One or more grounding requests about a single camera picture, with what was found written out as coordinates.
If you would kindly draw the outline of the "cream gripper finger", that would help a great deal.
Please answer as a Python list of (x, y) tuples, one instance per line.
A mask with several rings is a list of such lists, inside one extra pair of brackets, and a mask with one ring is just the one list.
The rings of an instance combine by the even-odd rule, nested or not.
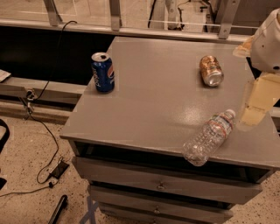
[(250, 56), (251, 44), (252, 44), (253, 36), (246, 39), (242, 44), (238, 45), (233, 50), (233, 55), (240, 58), (246, 58)]
[(241, 123), (247, 126), (258, 125), (279, 99), (280, 74), (261, 73), (249, 84), (241, 112)]

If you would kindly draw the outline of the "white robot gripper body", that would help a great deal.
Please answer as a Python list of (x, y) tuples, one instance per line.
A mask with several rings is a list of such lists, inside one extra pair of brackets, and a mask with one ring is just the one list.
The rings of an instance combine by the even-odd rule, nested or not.
[(262, 72), (280, 72), (280, 9), (273, 10), (257, 29), (251, 43), (252, 67)]

